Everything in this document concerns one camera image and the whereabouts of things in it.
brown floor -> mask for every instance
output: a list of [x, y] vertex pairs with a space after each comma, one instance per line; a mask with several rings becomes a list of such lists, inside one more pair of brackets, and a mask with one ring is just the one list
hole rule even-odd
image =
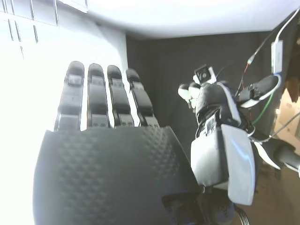
[[[254, 201], [241, 206], [252, 225], [299, 225], [300, 179], [287, 168], [281, 172], [264, 165], [260, 174]], [[233, 225], [240, 225], [238, 215]]]

